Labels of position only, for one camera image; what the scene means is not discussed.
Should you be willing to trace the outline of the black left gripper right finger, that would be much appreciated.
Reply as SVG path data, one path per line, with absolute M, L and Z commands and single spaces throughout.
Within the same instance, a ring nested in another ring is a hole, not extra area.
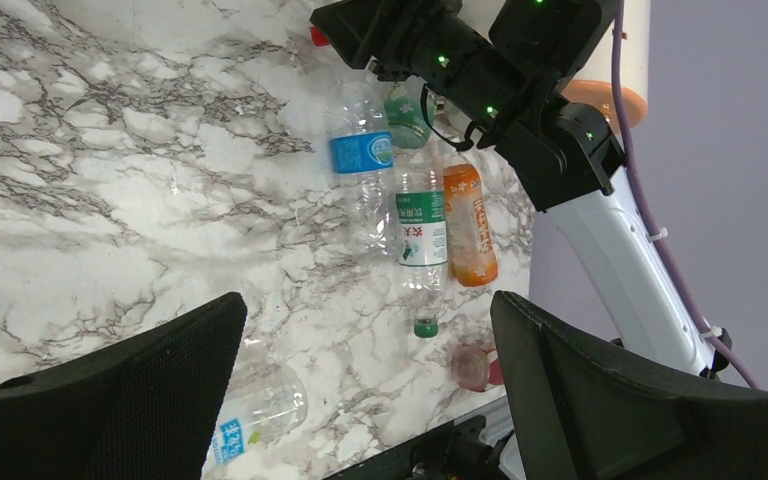
M 523 297 L 490 316 L 529 479 L 768 479 L 768 392 L 681 372 Z

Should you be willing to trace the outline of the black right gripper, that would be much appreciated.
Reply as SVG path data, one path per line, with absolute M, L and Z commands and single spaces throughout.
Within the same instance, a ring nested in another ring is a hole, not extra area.
M 352 69 L 387 82 L 416 76 L 480 126 L 510 116 L 510 64 L 449 1 L 338 1 L 311 24 Z

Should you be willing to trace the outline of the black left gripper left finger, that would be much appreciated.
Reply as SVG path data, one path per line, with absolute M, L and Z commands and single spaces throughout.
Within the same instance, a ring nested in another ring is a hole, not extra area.
M 197 479 L 247 308 L 174 320 L 0 384 L 0 479 Z

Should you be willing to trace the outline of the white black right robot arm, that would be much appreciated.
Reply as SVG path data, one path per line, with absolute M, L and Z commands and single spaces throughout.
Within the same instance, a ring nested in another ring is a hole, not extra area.
M 507 1 L 487 34 L 457 1 L 337 1 L 310 17 L 351 68 L 417 77 L 468 120 L 460 151 L 492 148 L 574 249 L 629 351 L 703 378 L 730 365 L 694 313 L 632 191 L 631 154 L 564 88 L 613 23 L 615 1 Z

